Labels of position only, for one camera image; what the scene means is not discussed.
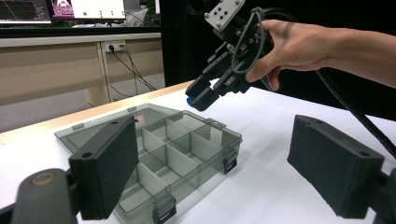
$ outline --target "background desk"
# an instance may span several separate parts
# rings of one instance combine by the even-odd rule
[[[180,84],[0,134],[0,207],[15,202],[18,185],[28,175],[47,168],[68,169],[70,155],[57,141],[55,132],[133,105],[152,103],[216,119],[241,133],[244,140],[238,165],[227,175],[215,175],[179,203],[177,214],[167,223],[373,223],[372,210],[364,220],[337,217],[316,190],[287,163],[294,116],[301,114],[322,119],[386,156],[383,171],[389,174],[396,161],[349,112],[250,89],[246,94],[229,93],[200,113],[186,104],[184,90],[188,85]],[[396,122],[371,120],[396,142]],[[117,223],[117,220],[111,216],[100,223]]]

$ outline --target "forearm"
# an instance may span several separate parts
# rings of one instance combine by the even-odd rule
[[[327,65],[396,88],[396,36],[332,29]]]

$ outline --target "compartment box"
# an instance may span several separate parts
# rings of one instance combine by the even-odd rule
[[[164,223],[176,213],[177,203],[218,172],[227,174],[236,165],[241,134],[190,111],[152,104],[80,123],[55,135],[74,153],[108,122],[123,116],[136,119],[139,163],[115,208],[121,223]]]

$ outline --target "human hand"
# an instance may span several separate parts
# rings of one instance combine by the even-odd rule
[[[262,26],[272,37],[274,48],[247,72],[248,82],[268,76],[276,91],[280,70],[311,71],[326,66],[332,48],[331,28],[277,20],[263,21]]]

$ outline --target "black backdrop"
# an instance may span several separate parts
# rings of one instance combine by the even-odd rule
[[[204,1],[190,2],[198,6],[195,8],[198,11]],[[214,6],[218,1],[206,2]],[[188,4],[189,1],[186,0],[161,1],[163,59],[167,86],[198,77],[207,66],[207,59],[221,44],[221,40],[212,33],[212,28],[202,15],[189,14]],[[254,7],[282,7],[292,12],[300,22],[396,35],[396,13],[392,11],[391,0],[368,3],[357,0],[247,0],[238,15],[248,19],[250,10]],[[338,70],[330,69],[329,72],[346,96],[364,113],[396,120],[395,89]],[[342,108],[315,72],[284,70],[280,79],[280,94]],[[254,83],[254,86],[265,90],[260,82]]]

